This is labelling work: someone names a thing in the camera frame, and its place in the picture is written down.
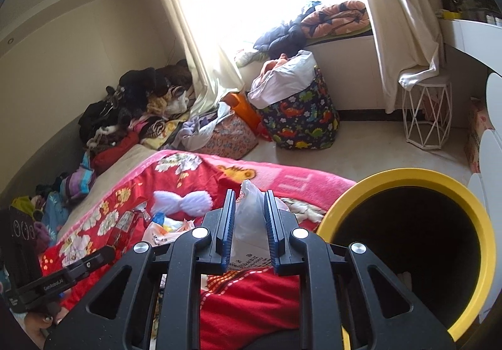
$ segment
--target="white curtain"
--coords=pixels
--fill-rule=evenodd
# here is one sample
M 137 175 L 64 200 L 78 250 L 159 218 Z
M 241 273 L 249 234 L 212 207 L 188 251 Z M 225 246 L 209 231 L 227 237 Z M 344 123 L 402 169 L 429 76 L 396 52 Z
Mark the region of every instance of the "white curtain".
M 239 92 L 244 82 L 218 41 L 221 3 L 214 0 L 161 0 L 192 72 L 197 99 L 191 115 L 215 107 L 229 92 Z
M 441 30 L 429 0 L 367 0 L 367 5 L 389 114 L 395 109 L 399 84 L 410 90 L 439 74 Z

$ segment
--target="label on bag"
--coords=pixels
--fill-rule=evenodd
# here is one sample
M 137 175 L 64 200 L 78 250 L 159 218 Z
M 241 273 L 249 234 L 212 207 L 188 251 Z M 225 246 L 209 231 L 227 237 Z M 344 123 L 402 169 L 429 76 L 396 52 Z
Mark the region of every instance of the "label on bag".
M 228 265 L 230 271 L 264 268 L 269 267 L 270 264 L 269 250 L 242 241 L 239 241 L 236 249 L 232 245 L 232 255 L 230 255 L 230 264 Z

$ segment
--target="mattress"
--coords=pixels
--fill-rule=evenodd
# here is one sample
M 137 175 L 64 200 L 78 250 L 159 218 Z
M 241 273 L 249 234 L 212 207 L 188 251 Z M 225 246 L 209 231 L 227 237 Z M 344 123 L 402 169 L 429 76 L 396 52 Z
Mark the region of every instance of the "mattress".
M 127 173 L 137 167 L 142 161 L 152 156 L 156 151 L 142 145 L 135 145 L 124 154 L 112 167 L 96 178 L 96 182 L 84 200 L 76 206 L 64 226 L 59 230 L 58 240 L 79 221 L 84 214 L 96 206 Z

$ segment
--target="floral bag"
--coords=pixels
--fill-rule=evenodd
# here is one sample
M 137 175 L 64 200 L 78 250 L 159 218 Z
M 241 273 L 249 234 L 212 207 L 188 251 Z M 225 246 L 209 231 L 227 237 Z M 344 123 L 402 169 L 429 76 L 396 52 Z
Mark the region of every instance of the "floral bag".
M 325 149 L 333 145 L 340 117 L 321 71 L 296 94 L 257 109 L 272 139 L 285 149 Z
M 230 116 L 214 127 L 209 141 L 194 152 L 240 160 L 257 144 L 258 139 L 251 128 L 234 111 L 230 111 Z

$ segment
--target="stuffed toy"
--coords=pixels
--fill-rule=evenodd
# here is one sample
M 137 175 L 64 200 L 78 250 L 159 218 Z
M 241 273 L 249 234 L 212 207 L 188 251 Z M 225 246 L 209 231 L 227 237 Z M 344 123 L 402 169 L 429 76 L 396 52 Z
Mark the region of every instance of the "stuffed toy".
M 157 190 L 154 191 L 154 205 L 151 213 L 153 215 L 162 213 L 169 217 L 182 211 L 191 217 L 202 217 L 211 210 L 212 206 L 213 200 L 205 190 L 193 191 L 185 197 L 170 191 Z

